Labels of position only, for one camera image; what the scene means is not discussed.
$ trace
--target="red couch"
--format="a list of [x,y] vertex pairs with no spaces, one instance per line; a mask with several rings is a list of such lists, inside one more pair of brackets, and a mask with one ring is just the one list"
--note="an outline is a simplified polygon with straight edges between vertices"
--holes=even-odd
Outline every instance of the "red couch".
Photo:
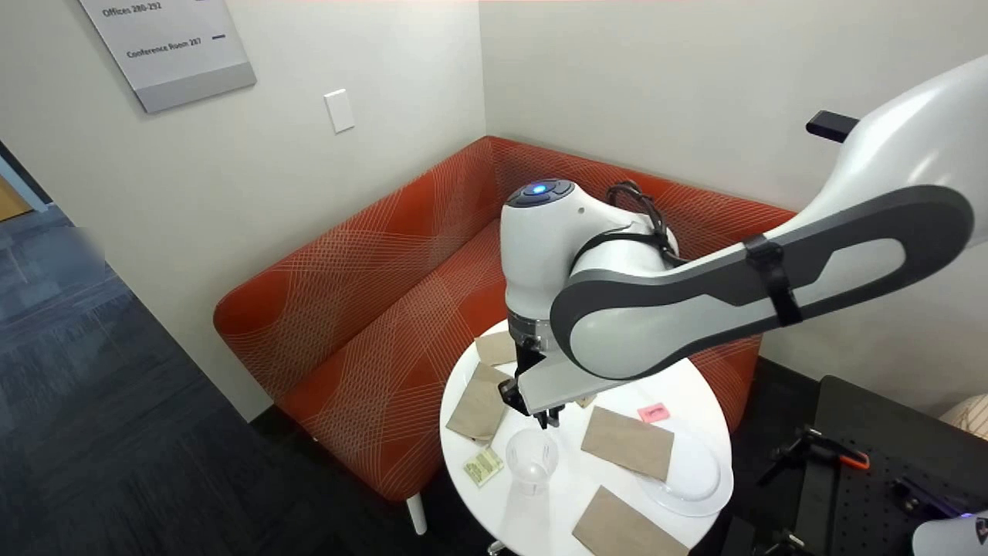
[[[385,500],[437,471],[437,400],[474,333],[505,314],[502,198],[539,175],[591,194],[635,180],[686,256],[760,235],[789,214],[550,149],[483,135],[342,225],[246,277],[216,332],[264,393]],[[690,356],[728,425],[745,416],[760,339]]]

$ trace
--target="white wall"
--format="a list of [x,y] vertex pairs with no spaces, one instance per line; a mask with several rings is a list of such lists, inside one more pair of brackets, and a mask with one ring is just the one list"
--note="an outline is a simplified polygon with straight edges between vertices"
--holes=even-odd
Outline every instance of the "white wall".
[[[483,0],[487,129],[802,206],[864,113],[988,52],[983,0]],[[939,412],[988,393],[988,254],[869,305],[769,333],[765,356]]]
[[[259,83],[145,116],[77,0],[0,2],[0,139],[244,416],[216,300],[483,132],[474,0],[228,0]],[[321,92],[348,86],[334,135]]]

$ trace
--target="round white table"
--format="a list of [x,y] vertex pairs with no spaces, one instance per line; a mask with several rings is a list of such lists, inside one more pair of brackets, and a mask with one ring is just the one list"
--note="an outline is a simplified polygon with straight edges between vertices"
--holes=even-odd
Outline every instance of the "round white table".
[[728,503],[734,492],[730,435],[707,380],[688,359],[591,400],[591,406],[623,416],[639,416],[644,408],[668,412],[665,421],[653,421],[653,425],[675,433],[668,482],[625,474],[580,450],[591,406],[564,406],[558,430],[551,430],[558,468],[543,492],[516,486],[505,468],[505,442],[522,430],[538,430],[534,416],[519,412],[505,412],[490,442],[502,471],[483,486],[472,486],[465,477],[465,460],[483,446],[449,433],[445,423],[474,366],[479,350],[469,345],[445,383],[437,412],[442,457],[469,514],[510,551],[522,556],[584,556],[585,548],[572,532],[602,486],[686,548],[693,548]]

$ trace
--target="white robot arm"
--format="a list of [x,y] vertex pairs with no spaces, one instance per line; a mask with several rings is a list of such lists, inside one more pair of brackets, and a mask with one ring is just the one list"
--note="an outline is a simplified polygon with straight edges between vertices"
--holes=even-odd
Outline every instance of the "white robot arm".
[[984,113],[988,58],[976,58],[862,116],[789,222],[681,267],[635,238],[665,229],[575,182],[519,188],[501,218],[519,376],[501,394],[546,413],[930,277],[988,235]]

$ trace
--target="wall sign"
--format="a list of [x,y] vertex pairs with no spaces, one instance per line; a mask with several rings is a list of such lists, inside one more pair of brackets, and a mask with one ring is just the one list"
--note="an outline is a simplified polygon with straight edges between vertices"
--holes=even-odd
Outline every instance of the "wall sign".
[[148,113],[254,86],[221,0],[81,0]]

